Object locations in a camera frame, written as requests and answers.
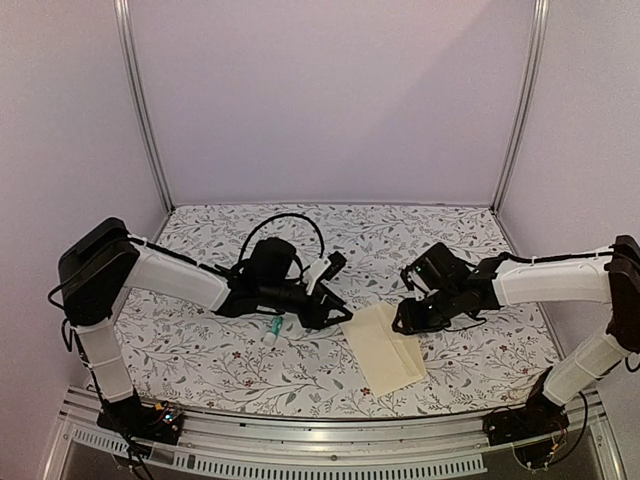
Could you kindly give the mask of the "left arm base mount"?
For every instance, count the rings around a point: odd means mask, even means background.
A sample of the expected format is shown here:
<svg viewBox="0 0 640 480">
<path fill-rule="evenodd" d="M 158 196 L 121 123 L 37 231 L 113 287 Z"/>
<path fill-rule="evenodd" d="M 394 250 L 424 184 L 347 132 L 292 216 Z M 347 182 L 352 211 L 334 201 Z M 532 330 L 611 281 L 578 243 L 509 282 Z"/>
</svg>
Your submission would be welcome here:
<svg viewBox="0 0 640 480">
<path fill-rule="evenodd" d="M 136 391 L 117 402 L 102 402 L 97 425 L 127 438 L 177 445 L 184 424 L 184 410 L 178 404 L 160 401 L 145 405 Z"/>
</svg>

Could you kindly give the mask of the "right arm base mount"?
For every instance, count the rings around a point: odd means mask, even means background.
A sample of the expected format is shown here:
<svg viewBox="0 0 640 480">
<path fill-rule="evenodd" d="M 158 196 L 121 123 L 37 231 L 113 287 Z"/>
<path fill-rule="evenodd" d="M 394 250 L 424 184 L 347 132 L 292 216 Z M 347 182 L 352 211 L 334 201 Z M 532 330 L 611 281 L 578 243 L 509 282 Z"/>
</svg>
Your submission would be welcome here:
<svg viewBox="0 0 640 480">
<path fill-rule="evenodd" d="M 543 394 L 544 378 L 534 384 L 521 407 L 498 407 L 482 418 L 482 430 L 490 446 L 502 445 L 560 432 L 569 426 L 563 406 Z"/>
</svg>

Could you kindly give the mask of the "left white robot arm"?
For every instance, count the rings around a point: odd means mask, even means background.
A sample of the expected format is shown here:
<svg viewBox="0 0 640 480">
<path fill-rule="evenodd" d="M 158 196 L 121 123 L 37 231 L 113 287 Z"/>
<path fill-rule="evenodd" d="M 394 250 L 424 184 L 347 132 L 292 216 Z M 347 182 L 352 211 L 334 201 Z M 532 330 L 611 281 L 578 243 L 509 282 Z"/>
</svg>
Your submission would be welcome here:
<svg viewBox="0 0 640 480">
<path fill-rule="evenodd" d="M 149 291 L 194 304 L 225 318 L 289 313 L 305 329 L 323 330 L 353 314 L 327 286 L 346 264 L 338 252 L 301 262 L 295 247 L 276 237 L 243 248 L 230 267 L 210 266 L 131 234 L 124 221 L 99 223 L 59 260 L 61 308 L 77 335 L 111 419 L 128 434 L 148 426 L 148 412 L 132 398 L 131 376 L 116 338 L 114 305 L 123 291 Z"/>
</svg>

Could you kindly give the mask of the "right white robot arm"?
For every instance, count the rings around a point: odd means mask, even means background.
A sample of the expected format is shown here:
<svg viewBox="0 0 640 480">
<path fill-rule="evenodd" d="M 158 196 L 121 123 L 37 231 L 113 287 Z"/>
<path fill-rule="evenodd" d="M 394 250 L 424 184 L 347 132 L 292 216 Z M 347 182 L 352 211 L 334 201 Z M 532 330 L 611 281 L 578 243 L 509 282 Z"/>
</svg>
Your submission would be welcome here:
<svg viewBox="0 0 640 480">
<path fill-rule="evenodd" d="M 436 243 L 401 272 L 413 297 L 402 300 L 392 322 L 406 336 L 439 332 L 460 315 L 536 304 L 575 321 L 587 307 L 587 333 L 536 381 L 517 415 L 517 427 L 537 436 L 556 411 L 639 351 L 639 244 L 619 235 L 591 252 L 524 258 L 510 252 L 477 264 Z"/>
</svg>

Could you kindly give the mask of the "cream envelope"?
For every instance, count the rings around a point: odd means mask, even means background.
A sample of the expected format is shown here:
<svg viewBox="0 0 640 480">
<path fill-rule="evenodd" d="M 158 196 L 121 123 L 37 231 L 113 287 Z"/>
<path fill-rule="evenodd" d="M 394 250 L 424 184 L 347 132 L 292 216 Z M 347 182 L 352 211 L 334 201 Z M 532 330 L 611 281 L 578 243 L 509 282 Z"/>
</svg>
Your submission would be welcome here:
<svg viewBox="0 0 640 480">
<path fill-rule="evenodd" d="M 426 367 L 418 340 L 392 329 L 397 306 L 379 302 L 340 325 L 368 388 L 376 397 L 423 380 Z"/>
</svg>

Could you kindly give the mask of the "green white glue stick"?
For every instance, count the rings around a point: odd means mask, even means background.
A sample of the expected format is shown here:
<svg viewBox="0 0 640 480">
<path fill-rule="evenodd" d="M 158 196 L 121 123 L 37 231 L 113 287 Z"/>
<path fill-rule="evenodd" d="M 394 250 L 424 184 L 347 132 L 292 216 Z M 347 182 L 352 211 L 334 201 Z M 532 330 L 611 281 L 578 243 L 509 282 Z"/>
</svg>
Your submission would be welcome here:
<svg viewBox="0 0 640 480">
<path fill-rule="evenodd" d="M 271 325 L 263 337 L 263 343 L 266 346 L 273 346 L 275 344 L 275 342 L 279 337 L 282 324 L 283 324 L 282 316 L 275 316 L 272 319 Z"/>
</svg>

